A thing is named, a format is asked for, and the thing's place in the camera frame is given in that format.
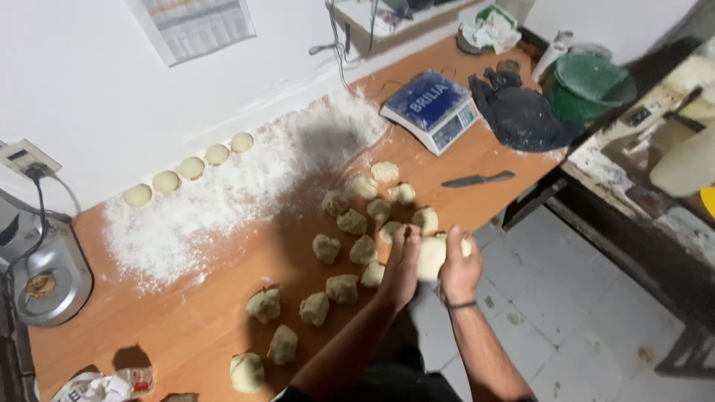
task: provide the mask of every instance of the electrical outlet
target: electrical outlet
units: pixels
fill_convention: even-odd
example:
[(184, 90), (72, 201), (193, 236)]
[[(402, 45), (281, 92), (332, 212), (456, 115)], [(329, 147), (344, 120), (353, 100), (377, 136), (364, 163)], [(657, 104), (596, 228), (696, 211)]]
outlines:
[(34, 163), (47, 166), (45, 175), (55, 173), (62, 168), (61, 164), (26, 139), (15, 144), (4, 145), (2, 142), (0, 144), (0, 162), (28, 180), (30, 178), (25, 175), (25, 172)]

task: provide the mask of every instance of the metal mixer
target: metal mixer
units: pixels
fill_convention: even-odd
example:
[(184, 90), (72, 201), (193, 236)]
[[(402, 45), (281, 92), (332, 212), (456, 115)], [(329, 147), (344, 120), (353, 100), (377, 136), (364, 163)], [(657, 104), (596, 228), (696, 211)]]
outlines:
[(0, 271), (12, 269), (10, 293), (20, 320), (54, 327), (74, 317), (89, 298), (94, 280), (72, 227), (48, 217), (44, 240), (30, 256), (14, 263), (35, 245), (43, 230), (38, 214), (17, 208), (0, 194)]

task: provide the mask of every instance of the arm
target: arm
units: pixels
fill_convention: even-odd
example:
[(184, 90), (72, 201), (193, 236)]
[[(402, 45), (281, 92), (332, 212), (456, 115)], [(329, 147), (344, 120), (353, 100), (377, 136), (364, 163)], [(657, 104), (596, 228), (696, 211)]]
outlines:
[[(472, 253), (462, 256), (461, 240), (466, 237)], [(482, 273), (484, 258), (469, 233), (452, 226), (447, 236), (447, 259), (442, 266), (443, 297), (451, 305), (474, 301), (474, 292)], [(486, 388), (501, 401), (516, 401), (533, 395), (531, 388), (516, 370), (479, 309), (459, 308), (450, 311), (454, 337), (467, 371), (475, 401), (483, 400)]]
[(315, 400), (334, 397), (356, 384), (373, 359), (397, 313), (417, 288), (419, 228), (403, 225), (393, 236), (385, 277), (375, 297), (290, 382)]

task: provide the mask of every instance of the white tile floor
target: white tile floor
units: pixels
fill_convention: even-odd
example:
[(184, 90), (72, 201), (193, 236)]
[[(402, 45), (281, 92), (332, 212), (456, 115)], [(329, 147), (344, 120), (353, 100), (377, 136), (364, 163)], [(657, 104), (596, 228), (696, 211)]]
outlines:
[[(479, 306), (540, 402), (715, 400), (715, 381), (654, 374), (683, 324), (546, 208), (508, 234), (487, 224), (475, 238), (485, 255)], [(437, 296), (426, 292), (410, 312), (427, 370), (471, 401)]]

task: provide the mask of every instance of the dark shirt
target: dark shirt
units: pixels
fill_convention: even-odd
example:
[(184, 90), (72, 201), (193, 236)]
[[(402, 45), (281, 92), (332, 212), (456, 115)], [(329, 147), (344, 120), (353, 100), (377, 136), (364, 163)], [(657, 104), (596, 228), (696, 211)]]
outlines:
[[(442, 374), (419, 373), (413, 368), (395, 363), (376, 363), (370, 366), (358, 384), (341, 393), (335, 400), (463, 402)], [(312, 398), (289, 386), (276, 402), (312, 402)], [(536, 399), (522, 398), (515, 402), (536, 402)]]

